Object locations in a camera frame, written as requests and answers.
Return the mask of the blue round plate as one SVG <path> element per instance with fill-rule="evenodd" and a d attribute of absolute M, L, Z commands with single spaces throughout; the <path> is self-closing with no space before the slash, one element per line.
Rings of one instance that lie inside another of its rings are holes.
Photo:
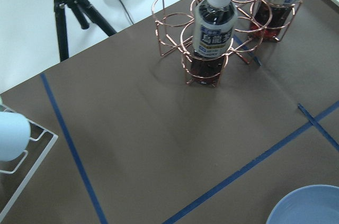
<path fill-rule="evenodd" d="M 338 223 L 338 187 L 308 185 L 284 196 L 267 223 Z"/>

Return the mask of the tea bottle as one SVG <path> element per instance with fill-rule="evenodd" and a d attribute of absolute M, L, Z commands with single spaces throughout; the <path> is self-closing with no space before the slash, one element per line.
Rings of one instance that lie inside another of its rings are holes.
<path fill-rule="evenodd" d="M 190 73 L 206 85 L 218 82 L 237 21 L 231 0 L 202 0 L 194 10 L 193 58 Z"/>
<path fill-rule="evenodd" d="M 293 20 L 295 6 L 301 0 L 261 0 L 250 24 L 252 36 L 279 41 Z"/>

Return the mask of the light blue cup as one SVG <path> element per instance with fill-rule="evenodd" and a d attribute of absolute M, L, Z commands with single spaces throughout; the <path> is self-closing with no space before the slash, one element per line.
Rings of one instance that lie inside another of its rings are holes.
<path fill-rule="evenodd" d="M 28 119 L 19 113 L 1 112 L 1 161 L 19 157 L 26 149 L 31 135 Z"/>

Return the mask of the tea bottle front left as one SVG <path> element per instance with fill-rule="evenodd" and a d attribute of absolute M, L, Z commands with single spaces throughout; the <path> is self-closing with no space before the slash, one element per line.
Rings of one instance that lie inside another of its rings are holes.
<path fill-rule="evenodd" d="M 202 0 L 194 10 L 193 58 L 190 73 L 206 85 L 218 82 L 237 21 L 231 0 Z"/>

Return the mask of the tea bottle right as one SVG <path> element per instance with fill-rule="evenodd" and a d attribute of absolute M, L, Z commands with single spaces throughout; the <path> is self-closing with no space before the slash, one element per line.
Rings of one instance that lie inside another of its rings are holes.
<path fill-rule="evenodd" d="M 261 0 L 250 24 L 252 36 L 279 41 L 293 20 L 295 6 L 301 0 Z"/>

